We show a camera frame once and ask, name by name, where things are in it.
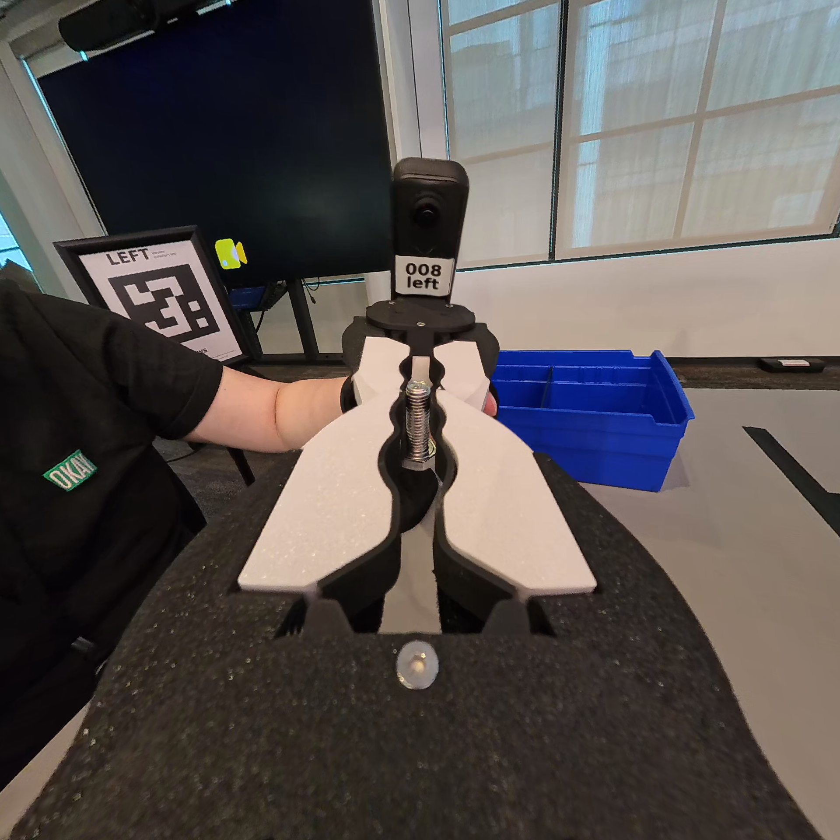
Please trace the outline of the white printed sign board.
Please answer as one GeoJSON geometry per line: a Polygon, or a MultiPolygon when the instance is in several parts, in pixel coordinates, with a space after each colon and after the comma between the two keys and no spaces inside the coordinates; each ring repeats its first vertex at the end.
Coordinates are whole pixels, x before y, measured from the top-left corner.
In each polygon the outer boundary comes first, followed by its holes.
{"type": "Polygon", "coordinates": [[[54,248],[90,305],[226,365],[255,359],[197,226],[78,238],[54,248]]]}

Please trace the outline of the black display screen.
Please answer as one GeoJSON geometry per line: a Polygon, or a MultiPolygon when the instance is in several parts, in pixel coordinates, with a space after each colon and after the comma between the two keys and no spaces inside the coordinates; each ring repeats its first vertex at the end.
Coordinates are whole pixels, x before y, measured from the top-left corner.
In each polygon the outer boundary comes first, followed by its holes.
{"type": "Polygon", "coordinates": [[[371,2],[223,4],[38,85],[108,235],[241,244],[231,285],[390,267],[371,2]]]}

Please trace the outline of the black chair base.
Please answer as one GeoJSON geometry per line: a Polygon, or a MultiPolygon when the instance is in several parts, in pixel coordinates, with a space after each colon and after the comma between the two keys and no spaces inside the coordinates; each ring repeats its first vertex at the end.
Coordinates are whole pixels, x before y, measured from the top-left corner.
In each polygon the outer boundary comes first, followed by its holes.
{"type": "Polygon", "coordinates": [[[244,341],[246,359],[260,365],[338,364],[341,352],[325,353],[319,349],[310,308],[308,285],[300,279],[273,280],[259,287],[236,287],[227,291],[235,322],[244,341]],[[301,341],[301,353],[265,353],[259,340],[259,325],[279,300],[288,297],[301,341]]]}

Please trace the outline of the white framed window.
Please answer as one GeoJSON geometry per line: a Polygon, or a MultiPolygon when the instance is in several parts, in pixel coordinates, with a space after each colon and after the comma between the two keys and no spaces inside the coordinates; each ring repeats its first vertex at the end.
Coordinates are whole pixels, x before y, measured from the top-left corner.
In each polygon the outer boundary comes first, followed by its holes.
{"type": "Polygon", "coordinates": [[[438,7],[462,266],[838,236],[838,2],[438,7]]]}

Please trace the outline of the black video bar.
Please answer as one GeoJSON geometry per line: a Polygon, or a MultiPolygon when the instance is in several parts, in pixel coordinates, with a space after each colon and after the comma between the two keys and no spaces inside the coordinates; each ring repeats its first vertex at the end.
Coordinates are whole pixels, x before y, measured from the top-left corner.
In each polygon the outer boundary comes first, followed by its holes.
{"type": "Polygon", "coordinates": [[[215,1],[97,1],[61,17],[59,35],[76,52],[107,49],[198,15],[215,1]]]}

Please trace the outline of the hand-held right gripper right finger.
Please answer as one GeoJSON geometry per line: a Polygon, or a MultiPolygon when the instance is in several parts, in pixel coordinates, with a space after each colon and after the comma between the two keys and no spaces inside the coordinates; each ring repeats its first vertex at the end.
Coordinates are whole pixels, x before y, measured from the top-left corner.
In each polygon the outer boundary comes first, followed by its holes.
{"type": "Polygon", "coordinates": [[[530,447],[452,392],[438,391],[437,405],[444,549],[522,600],[593,593],[593,572],[530,447]]]}

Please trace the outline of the blue plastic bin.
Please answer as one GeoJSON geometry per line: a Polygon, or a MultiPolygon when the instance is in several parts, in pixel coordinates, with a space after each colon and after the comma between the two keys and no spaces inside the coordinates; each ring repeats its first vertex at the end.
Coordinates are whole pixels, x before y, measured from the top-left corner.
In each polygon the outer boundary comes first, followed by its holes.
{"type": "Polygon", "coordinates": [[[588,484],[660,491],[695,414],[660,352],[503,350],[498,419],[588,484]]]}

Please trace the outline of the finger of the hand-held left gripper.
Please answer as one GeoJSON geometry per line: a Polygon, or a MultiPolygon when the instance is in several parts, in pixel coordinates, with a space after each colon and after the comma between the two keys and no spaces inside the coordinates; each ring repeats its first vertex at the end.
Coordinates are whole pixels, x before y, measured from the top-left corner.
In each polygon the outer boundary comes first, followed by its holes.
{"type": "Polygon", "coordinates": [[[354,372],[357,407],[373,404],[386,414],[403,391],[403,363],[411,358],[408,344],[385,337],[366,337],[358,369],[354,372]]]}
{"type": "Polygon", "coordinates": [[[434,362],[437,364],[434,388],[436,404],[444,421],[449,418],[448,409],[453,405],[471,406],[482,416],[490,378],[475,341],[456,340],[434,348],[434,362]]]}

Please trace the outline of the steel hex bolt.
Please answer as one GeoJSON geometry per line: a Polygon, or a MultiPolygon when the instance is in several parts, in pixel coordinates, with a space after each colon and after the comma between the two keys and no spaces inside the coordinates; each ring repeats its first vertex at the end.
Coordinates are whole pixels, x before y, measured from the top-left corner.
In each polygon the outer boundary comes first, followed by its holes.
{"type": "Polygon", "coordinates": [[[431,385],[412,379],[405,389],[406,456],[426,457],[430,438],[431,385]]]}

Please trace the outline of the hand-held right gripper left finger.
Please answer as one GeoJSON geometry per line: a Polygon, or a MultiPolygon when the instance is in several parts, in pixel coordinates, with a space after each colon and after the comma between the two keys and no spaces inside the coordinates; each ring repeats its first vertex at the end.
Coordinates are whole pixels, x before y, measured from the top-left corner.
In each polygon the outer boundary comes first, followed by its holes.
{"type": "Polygon", "coordinates": [[[384,542],[393,501],[378,458],[397,397],[379,394],[304,445],[238,576],[242,591],[312,595],[384,542]]]}

